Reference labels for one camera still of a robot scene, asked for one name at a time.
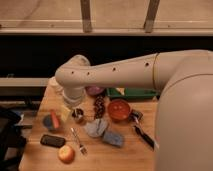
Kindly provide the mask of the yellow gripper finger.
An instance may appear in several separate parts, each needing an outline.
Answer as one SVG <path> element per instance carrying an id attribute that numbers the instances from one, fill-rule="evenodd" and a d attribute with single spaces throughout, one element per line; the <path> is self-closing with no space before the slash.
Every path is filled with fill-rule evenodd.
<path id="1" fill-rule="evenodd" d="M 70 116 L 70 109 L 67 108 L 66 106 L 62 105 L 61 106 L 61 120 L 63 122 L 66 122 L 69 116 Z"/>

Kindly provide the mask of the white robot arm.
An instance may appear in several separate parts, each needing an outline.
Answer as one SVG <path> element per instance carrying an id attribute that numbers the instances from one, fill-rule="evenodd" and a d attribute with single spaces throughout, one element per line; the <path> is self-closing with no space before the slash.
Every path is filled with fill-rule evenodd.
<path id="1" fill-rule="evenodd" d="M 159 91 L 154 170 L 213 171 L 213 51 L 155 53 L 97 66 L 69 60 L 55 77 L 72 106 L 81 103 L 86 86 Z"/>

